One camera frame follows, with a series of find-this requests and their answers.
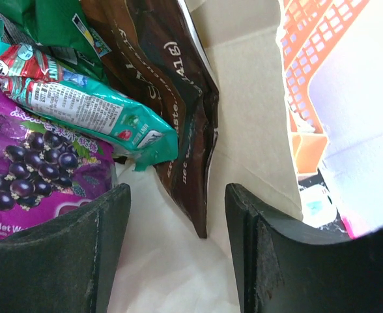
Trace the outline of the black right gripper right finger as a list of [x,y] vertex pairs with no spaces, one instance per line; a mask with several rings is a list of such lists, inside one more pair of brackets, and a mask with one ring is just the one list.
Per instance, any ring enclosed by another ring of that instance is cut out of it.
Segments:
[[242,312],[383,312],[383,228],[345,240],[225,188]]

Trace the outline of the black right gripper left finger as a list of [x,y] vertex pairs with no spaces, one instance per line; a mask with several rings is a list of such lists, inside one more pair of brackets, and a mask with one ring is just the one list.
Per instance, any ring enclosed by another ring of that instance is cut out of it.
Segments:
[[106,312],[130,208],[122,183],[0,239],[0,312]]

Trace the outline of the brown Kettle chips bag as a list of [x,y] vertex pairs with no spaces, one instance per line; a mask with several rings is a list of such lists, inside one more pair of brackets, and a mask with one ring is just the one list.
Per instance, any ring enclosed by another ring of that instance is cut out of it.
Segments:
[[178,135],[178,156],[156,165],[167,193],[207,237],[208,172],[218,137],[219,91],[184,1],[82,1],[110,47],[111,86],[148,106]]

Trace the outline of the green snack bag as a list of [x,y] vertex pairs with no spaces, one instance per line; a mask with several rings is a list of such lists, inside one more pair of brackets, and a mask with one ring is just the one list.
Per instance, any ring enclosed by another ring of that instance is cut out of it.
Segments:
[[0,0],[0,17],[41,48],[50,52],[62,48],[75,53],[76,60],[66,60],[67,65],[80,74],[108,83],[79,1]]

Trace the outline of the beige paper bag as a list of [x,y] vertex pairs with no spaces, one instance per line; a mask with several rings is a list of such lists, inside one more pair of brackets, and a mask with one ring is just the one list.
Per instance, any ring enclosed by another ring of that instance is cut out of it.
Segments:
[[132,205],[110,312],[238,312],[225,187],[238,183],[302,217],[289,139],[282,1],[188,1],[215,73],[218,141],[208,180],[208,237],[200,239],[150,168],[117,166]]

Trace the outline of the teal Fox's mint candy bag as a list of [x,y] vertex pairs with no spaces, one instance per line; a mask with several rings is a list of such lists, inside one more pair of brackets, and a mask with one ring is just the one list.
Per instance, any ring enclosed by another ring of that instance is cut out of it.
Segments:
[[3,40],[0,20],[0,89],[45,119],[110,143],[144,170],[178,156],[178,135],[157,113],[38,48]]

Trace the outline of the purple blackcurrant candy bag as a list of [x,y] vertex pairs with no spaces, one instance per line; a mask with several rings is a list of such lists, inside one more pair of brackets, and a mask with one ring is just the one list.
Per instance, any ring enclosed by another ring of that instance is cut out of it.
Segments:
[[35,117],[0,90],[0,239],[111,190],[112,152],[106,142]]

